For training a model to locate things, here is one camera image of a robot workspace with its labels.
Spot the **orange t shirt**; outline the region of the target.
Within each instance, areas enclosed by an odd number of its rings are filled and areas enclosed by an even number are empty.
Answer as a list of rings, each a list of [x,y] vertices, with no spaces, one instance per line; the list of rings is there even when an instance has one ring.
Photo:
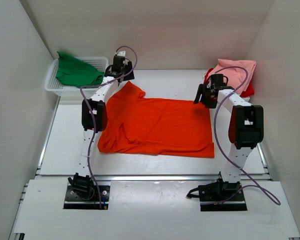
[[[98,140],[105,154],[214,158],[210,110],[190,100],[147,98],[128,82],[106,103],[108,123]]]

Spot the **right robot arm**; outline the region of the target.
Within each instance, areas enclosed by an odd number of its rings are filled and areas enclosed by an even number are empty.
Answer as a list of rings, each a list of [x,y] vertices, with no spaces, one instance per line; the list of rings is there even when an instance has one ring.
[[[240,189],[241,170],[252,150],[264,138],[264,110],[253,105],[228,86],[229,79],[221,73],[212,74],[207,82],[198,86],[194,104],[201,103],[209,109],[225,107],[230,113],[228,139],[231,143],[228,163],[220,178],[212,185],[214,195],[226,200]]]

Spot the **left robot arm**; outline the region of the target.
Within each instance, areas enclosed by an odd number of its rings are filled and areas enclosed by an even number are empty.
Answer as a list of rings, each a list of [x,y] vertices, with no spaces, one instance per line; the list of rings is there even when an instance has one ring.
[[[100,205],[103,204],[104,197],[92,171],[93,147],[96,144],[97,133],[104,131],[108,124],[107,101],[123,81],[134,79],[134,67],[132,61],[127,59],[125,51],[116,52],[112,64],[105,69],[102,83],[96,86],[96,92],[87,98],[84,93],[87,87],[80,88],[83,97],[81,124],[84,133],[80,163],[82,164],[83,159],[86,159],[86,169],[89,174],[82,176],[76,173],[68,178],[68,182],[72,191],[85,201],[93,199]]]

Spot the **pink folded t shirt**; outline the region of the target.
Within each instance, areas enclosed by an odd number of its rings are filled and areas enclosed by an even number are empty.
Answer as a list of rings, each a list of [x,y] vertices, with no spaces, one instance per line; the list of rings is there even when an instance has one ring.
[[[247,70],[248,78],[245,84],[236,91],[238,95],[242,98],[247,98],[253,96],[255,94],[255,90],[252,85],[252,78],[257,66],[257,62],[255,60],[228,60],[228,59],[218,59],[218,63],[216,67],[209,69],[206,73],[204,82],[208,80],[210,75],[215,74],[217,71],[226,68],[226,67],[242,67]],[[246,72],[241,68],[227,68],[219,72],[224,76],[228,77],[228,86],[236,89],[241,83],[244,82],[246,78]]]

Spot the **white folded t shirt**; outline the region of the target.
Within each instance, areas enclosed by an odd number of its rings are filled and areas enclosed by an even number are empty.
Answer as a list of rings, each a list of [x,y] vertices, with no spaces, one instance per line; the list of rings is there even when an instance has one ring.
[[[250,97],[243,97],[242,99],[243,99],[244,101],[246,101],[246,102],[249,102],[251,98],[250,98]]]

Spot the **red folded t shirt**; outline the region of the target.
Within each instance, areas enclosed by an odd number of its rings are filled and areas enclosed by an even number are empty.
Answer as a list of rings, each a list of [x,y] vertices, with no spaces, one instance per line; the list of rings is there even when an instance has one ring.
[[[208,77],[214,72],[214,68],[210,68],[204,75],[204,80],[203,82],[206,83],[208,81]],[[240,73],[241,70],[231,70],[231,69],[226,69],[225,70],[225,75],[229,77],[229,74],[232,74],[231,79],[229,79],[229,84],[234,88],[236,85],[239,85],[245,78],[245,73]],[[244,90],[241,92],[240,96],[242,98],[245,97],[250,97],[255,94],[253,85],[252,85],[252,76],[253,76],[253,71],[249,70],[249,79],[248,79],[248,85],[244,87]]]

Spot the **green t shirt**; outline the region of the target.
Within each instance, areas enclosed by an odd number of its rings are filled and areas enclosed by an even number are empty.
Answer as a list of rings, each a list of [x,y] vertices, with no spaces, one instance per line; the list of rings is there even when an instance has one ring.
[[[97,86],[102,83],[104,72],[94,66],[58,51],[58,70],[56,79],[65,86]]]

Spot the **white plastic basket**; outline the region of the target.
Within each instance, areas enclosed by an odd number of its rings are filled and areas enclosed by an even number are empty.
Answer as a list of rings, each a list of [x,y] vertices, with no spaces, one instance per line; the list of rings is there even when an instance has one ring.
[[[109,65],[106,57],[73,57],[61,54],[49,67],[44,88],[61,97],[80,96],[80,87],[85,88],[86,96],[92,96],[96,86],[101,84]]]

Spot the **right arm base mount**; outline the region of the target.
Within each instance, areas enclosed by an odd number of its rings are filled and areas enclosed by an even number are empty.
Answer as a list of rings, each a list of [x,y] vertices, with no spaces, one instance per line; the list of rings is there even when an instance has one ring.
[[[229,183],[222,179],[198,185],[191,189],[187,199],[199,199],[201,212],[241,212],[247,211],[247,204],[241,183]]]

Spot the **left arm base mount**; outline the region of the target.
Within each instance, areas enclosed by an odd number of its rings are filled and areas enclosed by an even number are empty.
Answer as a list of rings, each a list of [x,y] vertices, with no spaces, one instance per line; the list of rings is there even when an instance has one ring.
[[[109,184],[99,185],[100,197],[96,186],[89,188],[88,193],[74,189],[67,185],[63,208],[66,210],[108,210],[111,193]]]

